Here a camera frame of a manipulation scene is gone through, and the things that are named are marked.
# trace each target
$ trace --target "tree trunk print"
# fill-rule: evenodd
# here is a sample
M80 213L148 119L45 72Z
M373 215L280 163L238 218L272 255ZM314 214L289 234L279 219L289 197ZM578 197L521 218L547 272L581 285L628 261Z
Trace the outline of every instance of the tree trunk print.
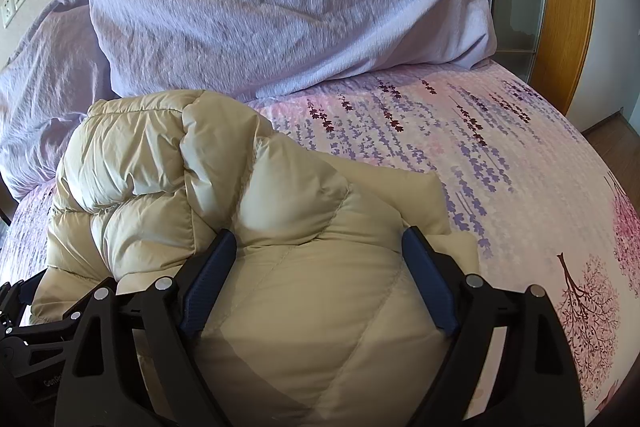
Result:
M629 288L640 296L640 219L631 201L613 174L605 178L613 190L614 223L616 234L615 256L620 271L628 278Z
M616 330L620 323L618 292L598 257L589 257L580 284L572 279L564 254L558 255L558 259L566 282L558 315L574 354L582 399L597 399L616 351Z

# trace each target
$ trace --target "bed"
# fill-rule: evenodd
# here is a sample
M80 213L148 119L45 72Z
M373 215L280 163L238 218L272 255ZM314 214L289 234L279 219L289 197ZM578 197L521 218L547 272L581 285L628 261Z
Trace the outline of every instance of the bed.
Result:
M470 71L396 66L248 104L306 148L436 171L452 227L478 239L482 276L548 291L587 420L610 402L640 351L640 220L595 151L538 93L485 61ZM3 281L45 266L55 190L47 182L20 202L0 252ZM488 400L500 331L494 339L469 414Z

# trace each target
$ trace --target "silver screw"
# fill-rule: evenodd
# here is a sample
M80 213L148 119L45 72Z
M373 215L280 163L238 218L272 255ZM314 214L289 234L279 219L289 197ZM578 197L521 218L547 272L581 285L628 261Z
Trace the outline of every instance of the silver screw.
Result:
M171 277L161 277L160 279L158 279L156 281L156 290L168 290L169 288L171 288L172 285L172 279Z
M539 284L532 284L530 291L535 297L544 297L546 295L545 289Z
M479 288L484 284L482 277L476 275L475 273L470 273L466 276L466 283L471 286L471 288Z
M109 295L109 290L107 288L98 288L95 292L94 292L94 298L97 301L101 301L102 299L106 299L107 295Z

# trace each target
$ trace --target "beige down jacket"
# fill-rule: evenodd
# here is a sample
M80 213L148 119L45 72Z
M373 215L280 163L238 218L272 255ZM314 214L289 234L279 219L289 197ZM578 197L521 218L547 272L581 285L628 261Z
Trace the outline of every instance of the beige down jacket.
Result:
M238 259L194 355L233 425L404 426L447 348L402 261L408 225L478 270L434 174L308 151L214 92L100 101L58 168L31 311L57 320L110 276L141 291L226 227Z

